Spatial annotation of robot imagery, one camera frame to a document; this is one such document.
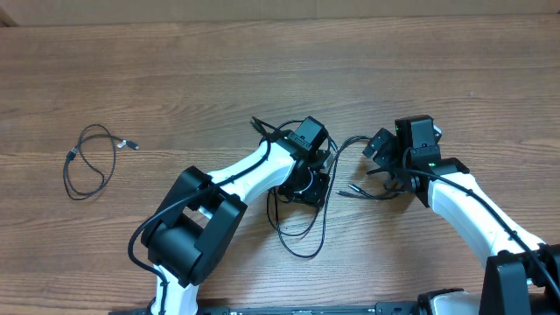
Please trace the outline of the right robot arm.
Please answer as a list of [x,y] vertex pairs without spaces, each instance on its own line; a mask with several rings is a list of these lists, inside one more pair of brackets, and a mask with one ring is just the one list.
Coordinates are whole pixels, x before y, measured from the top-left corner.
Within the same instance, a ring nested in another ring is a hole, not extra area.
[[418,296],[414,314],[557,314],[559,247],[515,223],[480,188],[457,158],[441,156],[442,131],[431,116],[395,120],[363,153],[425,207],[444,218],[485,271],[481,293],[460,288]]

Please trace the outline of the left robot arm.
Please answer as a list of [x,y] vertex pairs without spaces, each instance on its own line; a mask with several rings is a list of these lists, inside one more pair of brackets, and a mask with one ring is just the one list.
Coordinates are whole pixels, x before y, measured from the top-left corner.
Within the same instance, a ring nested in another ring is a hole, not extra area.
[[262,193],[319,210],[326,202],[333,156],[325,126],[308,116],[297,128],[257,118],[255,152],[218,171],[183,170],[157,211],[133,234],[148,250],[145,269],[157,276],[149,314],[194,314],[202,282],[224,256],[248,205]]

